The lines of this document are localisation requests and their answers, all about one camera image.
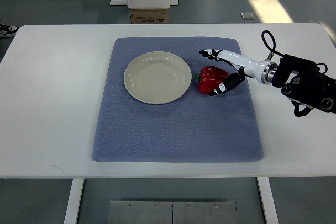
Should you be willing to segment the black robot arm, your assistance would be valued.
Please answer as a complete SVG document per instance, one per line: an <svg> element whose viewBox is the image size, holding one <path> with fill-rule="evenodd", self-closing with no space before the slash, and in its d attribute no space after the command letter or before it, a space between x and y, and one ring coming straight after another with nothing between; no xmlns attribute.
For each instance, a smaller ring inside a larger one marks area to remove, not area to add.
<svg viewBox="0 0 336 224"><path fill-rule="evenodd" d="M274 54L281 57L279 64L263 71L262 78L291 100L294 115L303 117L313 109L335 114L335 79L326 75L327 65L278 52L275 38L268 30L262 32L261 38L270 51L267 60Z"/></svg>

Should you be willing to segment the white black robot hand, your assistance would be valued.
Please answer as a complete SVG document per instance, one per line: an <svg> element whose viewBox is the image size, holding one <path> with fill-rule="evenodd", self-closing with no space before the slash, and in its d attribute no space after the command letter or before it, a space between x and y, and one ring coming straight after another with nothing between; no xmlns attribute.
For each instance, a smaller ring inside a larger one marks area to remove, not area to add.
<svg viewBox="0 0 336 224"><path fill-rule="evenodd" d="M226 93L242 82L245 77L255 78L262 84L271 84L278 65L270 60L253 61L241 54L228 50L206 49L200 50L199 53L210 60L223 61L237 69L237 72L230 74L226 80L220 83L209 94L210 96Z"/></svg>

